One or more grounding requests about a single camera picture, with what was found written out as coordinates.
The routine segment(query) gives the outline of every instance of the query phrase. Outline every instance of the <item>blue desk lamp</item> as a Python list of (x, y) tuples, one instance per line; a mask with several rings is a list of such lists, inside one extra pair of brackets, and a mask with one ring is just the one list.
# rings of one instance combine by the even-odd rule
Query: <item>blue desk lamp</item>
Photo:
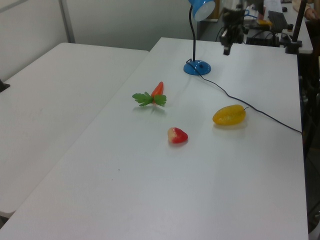
[(189, 22), (193, 35), (193, 58), (191, 61), (186, 63), (183, 70), (190, 75), (205, 75), (210, 73), (211, 66), (205, 61), (196, 60), (196, 35), (195, 30), (191, 21), (191, 12), (193, 11), (193, 18), (197, 22), (206, 19), (215, 9), (216, 3), (214, 0), (189, 0), (191, 8), (189, 11)]

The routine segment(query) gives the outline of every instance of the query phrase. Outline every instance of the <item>white wall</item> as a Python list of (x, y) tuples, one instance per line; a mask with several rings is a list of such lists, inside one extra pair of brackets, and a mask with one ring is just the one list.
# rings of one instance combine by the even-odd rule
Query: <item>white wall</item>
[(150, 51), (161, 37), (192, 39), (188, 0), (65, 0), (65, 3), (77, 44)]
[(27, 0), (0, 12), (0, 79), (9, 79), (65, 42), (58, 0)]

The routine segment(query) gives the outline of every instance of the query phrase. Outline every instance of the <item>green leaf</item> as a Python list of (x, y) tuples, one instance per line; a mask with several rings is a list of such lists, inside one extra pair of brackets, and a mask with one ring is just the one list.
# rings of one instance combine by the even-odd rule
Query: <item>green leaf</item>
[(167, 96), (166, 95), (155, 95), (154, 102), (156, 104), (158, 104), (159, 106), (164, 107), (167, 102)]
[(135, 99), (136, 102), (138, 102), (140, 107), (146, 106), (148, 104), (151, 104), (154, 99), (152, 96), (149, 95), (149, 93), (145, 92), (143, 93), (135, 93), (132, 95), (132, 97)]

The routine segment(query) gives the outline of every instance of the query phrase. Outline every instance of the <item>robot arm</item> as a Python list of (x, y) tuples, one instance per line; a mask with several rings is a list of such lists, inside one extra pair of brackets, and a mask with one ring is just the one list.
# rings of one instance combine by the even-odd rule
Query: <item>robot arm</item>
[(234, 43), (241, 44), (244, 40), (243, 27), (245, 9), (247, 6), (255, 4), (259, 13), (263, 13), (263, 0), (224, 0), (222, 2), (222, 21), (224, 23), (223, 33), (220, 37), (221, 44), (224, 46), (224, 55), (229, 55), (231, 46)]

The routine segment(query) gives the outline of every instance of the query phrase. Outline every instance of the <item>toy vegetable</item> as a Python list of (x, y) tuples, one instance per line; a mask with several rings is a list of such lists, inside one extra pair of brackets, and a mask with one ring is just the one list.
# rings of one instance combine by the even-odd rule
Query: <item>toy vegetable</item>
[(170, 127), (168, 130), (168, 140), (173, 144), (180, 144), (188, 140), (188, 134), (177, 127)]
[(231, 105), (221, 108), (215, 113), (212, 120), (218, 125), (235, 125), (246, 117), (246, 111), (241, 105)]
[(132, 97), (138, 102), (140, 107), (148, 104), (156, 103), (159, 106), (165, 106), (167, 102), (166, 95), (163, 95), (164, 83), (161, 81), (158, 86), (153, 90), (151, 95), (147, 92), (133, 94)]

